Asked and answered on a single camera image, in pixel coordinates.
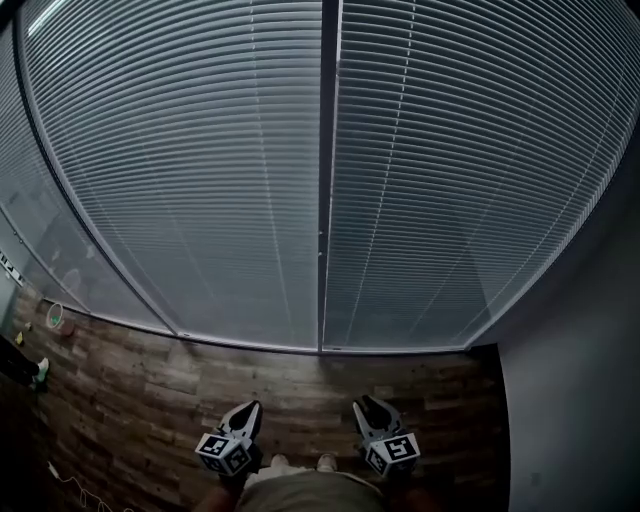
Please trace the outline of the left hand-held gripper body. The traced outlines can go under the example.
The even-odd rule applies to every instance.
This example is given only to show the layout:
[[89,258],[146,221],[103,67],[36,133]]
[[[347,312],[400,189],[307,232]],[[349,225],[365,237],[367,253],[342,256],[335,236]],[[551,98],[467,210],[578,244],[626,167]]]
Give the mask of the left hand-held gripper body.
[[204,466],[220,476],[254,472],[262,462],[262,452],[250,437],[233,433],[205,433],[195,454]]

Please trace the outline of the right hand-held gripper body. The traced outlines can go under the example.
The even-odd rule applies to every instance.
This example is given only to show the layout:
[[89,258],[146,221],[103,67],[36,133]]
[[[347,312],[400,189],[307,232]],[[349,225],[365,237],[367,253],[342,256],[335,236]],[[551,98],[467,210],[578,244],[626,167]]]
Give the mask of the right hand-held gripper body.
[[364,443],[365,461],[378,476],[411,473],[420,458],[413,433],[403,433]]

